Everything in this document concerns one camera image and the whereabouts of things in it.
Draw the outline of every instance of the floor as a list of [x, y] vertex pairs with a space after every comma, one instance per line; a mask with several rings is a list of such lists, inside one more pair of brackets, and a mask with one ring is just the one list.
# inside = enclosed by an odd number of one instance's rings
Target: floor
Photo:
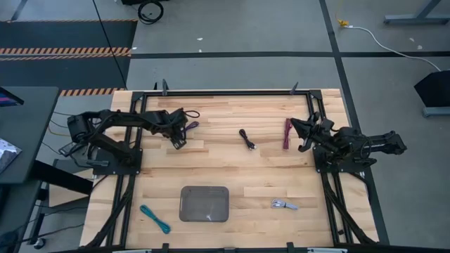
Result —
[[[347, 111], [367, 135], [395, 130], [408, 150], [401, 156], [374, 154], [373, 177], [387, 234], [392, 245], [450, 248], [450, 180], [444, 142], [450, 118], [425, 119], [413, 86], [434, 69], [406, 58], [382, 58], [383, 50], [360, 30], [341, 30], [335, 14], [352, 25], [370, 29], [379, 41], [398, 51], [450, 51], [450, 25], [385, 26], [383, 16], [414, 13], [425, 0], [171, 0], [154, 25], [138, 24], [127, 78], [128, 89], [152, 89], [167, 80], [171, 89], [339, 88]], [[96, 0], [102, 19], [136, 18], [120, 1]], [[328, 8], [324, 22], [324, 3]], [[450, 14], [450, 0], [433, 13]], [[91, 0], [7, 0], [0, 20], [96, 19]], [[375, 52], [340, 57], [340, 52]], [[450, 57], [428, 58], [442, 70]], [[56, 111], [84, 112], [108, 108], [111, 96], [64, 97]], [[64, 117], [54, 119], [63, 123]], [[52, 128], [64, 132], [58, 127]], [[67, 137], [48, 134], [54, 148]], [[57, 156], [42, 146], [39, 159]], [[84, 213], [45, 219], [42, 233], [82, 223]], [[74, 249], [81, 229], [48, 237], [45, 252]], [[30, 246], [21, 252], [33, 252]]]

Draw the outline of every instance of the teal cable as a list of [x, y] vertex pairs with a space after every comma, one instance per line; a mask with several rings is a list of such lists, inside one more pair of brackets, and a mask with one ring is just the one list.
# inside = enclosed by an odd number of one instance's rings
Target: teal cable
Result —
[[146, 216], [150, 217], [152, 220], [156, 222], [156, 224], [161, 228], [164, 234], [170, 233], [170, 226], [167, 225], [164, 221], [161, 221], [156, 217], [156, 215], [148, 208], [146, 205], [141, 205], [141, 212], [143, 212]]

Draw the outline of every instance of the desk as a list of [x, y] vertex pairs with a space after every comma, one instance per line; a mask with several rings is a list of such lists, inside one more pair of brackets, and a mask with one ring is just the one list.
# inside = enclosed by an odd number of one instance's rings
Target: desk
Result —
[[[42, 181], [86, 194], [92, 189], [89, 180], [35, 160], [58, 100], [58, 88], [4, 88], [23, 99], [24, 104], [0, 108], [0, 138], [22, 149], [0, 175], [0, 184], [10, 188], [0, 214], [0, 235], [30, 220]], [[26, 228], [23, 226], [17, 230], [19, 240], [23, 239]], [[32, 234], [37, 235], [39, 228], [35, 228]], [[20, 244], [13, 251], [18, 252], [19, 248]]]
[[[111, 110], [129, 111], [132, 93], [116, 91]], [[347, 126], [340, 91], [323, 89], [321, 93], [335, 128]], [[170, 248], [285, 247], [286, 242], [294, 242], [296, 247], [333, 246], [312, 153], [297, 151], [301, 141], [294, 130], [290, 149], [282, 149], [285, 119], [309, 115], [304, 96], [152, 96], [146, 106], [147, 110], [169, 112], [177, 108], [197, 110], [201, 116], [195, 120], [200, 126], [188, 131], [188, 143], [180, 150], [159, 135], [143, 132], [142, 169], [134, 186], [127, 249], [160, 249], [165, 242]], [[239, 129], [245, 129], [258, 149], [248, 150]], [[113, 127], [106, 134], [123, 141], [125, 128]], [[91, 194], [80, 245], [91, 241], [110, 215], [116, 178], [109, 176]], [[349, 213], [369, 237], [378, 240], [365, 185], [347, 174], [341, 175], [341, 182]], [[228, 221], [180, 221], [179, 198], [184, 186], [226, 186], [230, 192]], [[298, 205], [300, 210], [271, 209], [274, 198]], [[139, 211], [142, 204], [172, 227], [169, 235]], [[342, 228], [338, 214], [336, 217]], [[121, 226], [119, 218], [114, 244], [119, 243]]]

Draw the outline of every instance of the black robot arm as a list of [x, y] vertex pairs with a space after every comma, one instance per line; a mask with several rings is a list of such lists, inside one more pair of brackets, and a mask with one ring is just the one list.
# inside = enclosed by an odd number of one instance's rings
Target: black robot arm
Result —
[[307, 121], [290, 119], [298, 136], [304, 140], [298, 150], [304, 152], [311, 148], [318, 171], [323, 172], [360, 172], [375, 164], [370, 158], [373, 152], [400, 155], [406, 146], [399, 134], [391, 131], [379, 136], [365, 136], [360, 130], [352, 127], [341, 127], [333, 130], [334, 122], [323, 119], [317, 124], [319, 114], [313, 114]]
[[184, 127], [188, 121], [186, 112], [179, 108], [172, 113], [166, 110], [148, 111], [142, 114], [129, 112], [84, 112], [67, 119], [74, 143], [91, 144], [113, 154], [122, 164], [131, 164], [136, 157], [134, 150], [123, 141], [114, 141], [103, 132], [110, 127], [142, 127], [152, 134], [162, 134], [176, 149], [186, 144]]

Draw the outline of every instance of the wooden tabletop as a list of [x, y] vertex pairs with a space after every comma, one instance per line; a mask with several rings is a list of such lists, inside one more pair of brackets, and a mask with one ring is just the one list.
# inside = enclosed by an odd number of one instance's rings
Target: wooden tabletop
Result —
[[[128, 111], [131, 94], [116, 91], [111, 110]], [[335, 128], [347, 126], [340, 90], [323, 89], [322, 94]], [[297, 151], [301, 140], [294, 130], [289, 135], [290, 149], [282, 149], [285, 119], [308, 117], [304, 96], [169, 96], [151, 97], [147, 102], [147, 110], [178, 108], [197, 110], [201, 116], [194, 120], [200, 126], [188, 131], [188, 143], [180, 150], [159, 134], [143, 132], [142, 170], [134, 186], [127, 249], [161, 248], [165, 242], [171, 248], [285, 247], [286, 242], [296, 247], [333, 246], [312, 152]], [[248, 150], [239, 129], [245, 129], [256, 150]], [[112, 127], [106, 133], [123, 141], [125, 128]], [[109, 176], [92, 193], [80, 245], [87, 244], [110, 215], [116, 179]], [[365, 185], [348, 174], [341, 174], [341, 181], [349, 213], [370, 238], [378, 240]], [[184, 186], [227, 187], [228, 221], [181, 221], [179, 199]], [[300, 209], [272, 209], [274, 198]], [[172, 227], [169, 235], [140, 212], [142, 204]], [[121, 225], [122, 217], [116, 225], [115, 243]]]

